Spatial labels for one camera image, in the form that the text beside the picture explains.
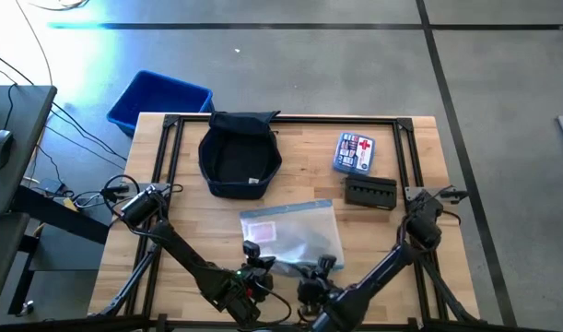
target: black floor stripe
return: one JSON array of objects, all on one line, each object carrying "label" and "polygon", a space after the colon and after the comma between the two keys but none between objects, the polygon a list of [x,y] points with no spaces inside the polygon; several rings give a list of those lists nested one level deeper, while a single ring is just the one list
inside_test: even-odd
[{"label": "black floor stripe", "polygon": [[422,30],[420,24],[384,23],[64,23],[48,24],[73,30]]},{"label": "black floor stripe", "polygon": [[455,31],[537,31],[563,30],[563,24],[429,24],[433,30]]},{"label": "black floor stripe", "polygon": [[496,253],[494,240],[492,239],[492,234],[487,224],[486,212],[484,211],[482,198],[480,197],[477,189],[477,182],[475,180],[472,164],[469,160],[469,155],[467,154],[467,149],[465,148],[465,143],[463,141],[461,127],[459,126],[457,114],[455,113],[455,108],[453,107],[449,85],[447,84],[447,79],[445,78],[445,73],[440,63],[439,52],[437,51],[437,44],[435,43],[435,37],[433,35],[433,31],[428,28],[429,21],[424,0],[416,0],[416,4],[418,6],[418,12],[420,14],[423,26],[427,27],[424,32],[425,38],[427,40],[430,61],[432,62],[433,68],[435,70],[435,76],[437,79],[437,84],[439,85],[440,96],[443,101],[445,113],[447,115],[447,121],[449,123],[449,128],[451,129],[451,134],[453,137],[453,144],[455,145],[457,157],[459,158],[459,163],[462,168],[463,178],[465,179],[465,186],[467,188],[467,191],[469,192],[469,198],[475,216],[475,224],[480,236],[480,241],[482,242],[482,247],[484,248],[487,267],[490,272],[492,284],[494,286],[494,293],[498,302],[500,316],[502,317],[502,322],[505,326],[517,326],[516,317],[514,316],[514,311],[512,310],[512,303],[510,302],[509,291],[506,287],[506,281],[502,276],[502,269],[500,267],[500,261],[498,260],[498,255]]},{"label": "black floor stripe", "polygon": [[[93,23],[51,22],[54,29],[71,30],[422,30],[406,23]],[[428,24],[433,30],[509,31],[563,30],[563,24]]]}]

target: red cross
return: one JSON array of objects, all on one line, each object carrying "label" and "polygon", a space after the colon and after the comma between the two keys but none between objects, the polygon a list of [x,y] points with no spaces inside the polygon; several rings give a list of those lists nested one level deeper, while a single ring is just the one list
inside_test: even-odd
[{"label": "red cross", "polygon": [[367,143],[367,139],[362,141],[361,143],[359,143],[359,145],[361,147],[363,147],[363,149],[367,149],[367,148],[371,147],[371,144]]}]

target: first aid kit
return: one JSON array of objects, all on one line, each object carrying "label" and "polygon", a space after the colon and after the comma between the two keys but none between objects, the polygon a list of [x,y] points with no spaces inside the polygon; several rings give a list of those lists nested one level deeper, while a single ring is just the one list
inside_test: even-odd
[{"label": "first aid kit", "polygon": [[336,144],[333,167],[339,172],[369,174],[375,140],[353,133],[341,133]]}]

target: table leg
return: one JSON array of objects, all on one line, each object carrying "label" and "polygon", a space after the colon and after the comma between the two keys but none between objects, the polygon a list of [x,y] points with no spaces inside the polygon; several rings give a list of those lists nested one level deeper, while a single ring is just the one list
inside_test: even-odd
[{"label": "table leg", "polygon": [[107,241],[109,226],[64,207],[22,185],[15,192],[11,209],[28,213],[34,219],[92,242],[105,244]]},{"label": "table leg", "polygon": [[13,299],[8,307],[8,314],[14,314],[15,316],[22,316],[29,314],[33,310],[33,301],[27,301],[27,294],[29,292],[29,287],[33,281],[33,275],[35,271],[29,269],[31,266],[31,259],[35,255],[39,239],[23,235],[21,243],[18,250],[28,253],[27,260],[25,261],[25,266],[21,271],[21,277],[19,277],[19,282],[15,288],[15,293],[13,294]]}]

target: black desk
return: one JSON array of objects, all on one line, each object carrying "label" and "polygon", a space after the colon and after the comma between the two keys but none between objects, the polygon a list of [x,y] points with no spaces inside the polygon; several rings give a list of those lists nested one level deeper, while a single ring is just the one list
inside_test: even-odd
[{"label": "black desk", "polygon": [[[8,86],[0,86],[0,129],[5,125],[10,107],[7,91]],[[33,86],[16,86],[11,90],[14,107],[7,130],[13,133],[15,142],[8,164],[0,170],[0,213],[7,212],[10,207],[45,126],[56,91],[55,87]]]},{"label": "black desk", "polygon": [[[0,86],[0,129],[3,129],[5,125],[10,107],[7,96],[8,89],[9,86]],[[7,130],[13,133],[15,140],[11,148],[9,162],[0,170],[0,215],[8,210],[26,213],[40,222],[45,222],[81,238],[101,244],[100,250],[102,251],[102,245],[105,244],[109,231],[107,225],[55,203],[40,195],[40,193],[20,185],[23,174],[29,165],[31,154],[52,108],[56,91],[55,87],[38,86],[17,86],[11,90],[14,107]],[[38,252],[40,239],[25,235],[25,228],[22,226],[12,227],[11,229],[14,230],[13,234],[9,234],[8,230],[10,229],[0,232],[0,252],[4,253],[1,254],[1,257],[9,255],[14,257],[17,249],[29,254],[8,310],[9,314],[20,314],[24,309],[29,285],[35,272],[31,268],[31,260]],[[15,239],[16,237],[20,238],[19,243],[13,243],[14,245],[5,243],[5,239]],[[8,269],[0,270],[0,278],[1,276],[6,278],[6,274],[8,274]]]}]

